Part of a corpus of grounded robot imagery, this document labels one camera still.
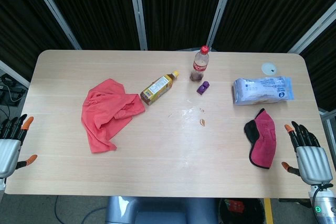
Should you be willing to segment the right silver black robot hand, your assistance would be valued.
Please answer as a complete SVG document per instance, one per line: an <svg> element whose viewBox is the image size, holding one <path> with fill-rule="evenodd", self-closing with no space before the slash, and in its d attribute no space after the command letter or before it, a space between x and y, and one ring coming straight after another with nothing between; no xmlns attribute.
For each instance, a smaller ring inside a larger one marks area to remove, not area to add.
<svg viewBox="0 0 336 224"><path fill-rule="evenodd" d="M283 168L295 174L308 185L326 185L333 180L330 164L324 148L316 136L295 121L285 125L296 155L298 168L282 162Z"/></svg>

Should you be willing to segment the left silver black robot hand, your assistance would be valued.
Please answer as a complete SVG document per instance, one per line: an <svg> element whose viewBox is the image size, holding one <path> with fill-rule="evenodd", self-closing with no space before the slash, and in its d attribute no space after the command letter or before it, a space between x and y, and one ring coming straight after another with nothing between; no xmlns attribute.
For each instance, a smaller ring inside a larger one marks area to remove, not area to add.
<svg viewBox="0 0 336 224"><path fill-rule="evenodd" d="M27 114L13 119L5 119L1 123L1 179L11 176L15 170L32 164L37 155L34 154L25 161L19 161L20 151L29 127L34 120Z"/></svg>

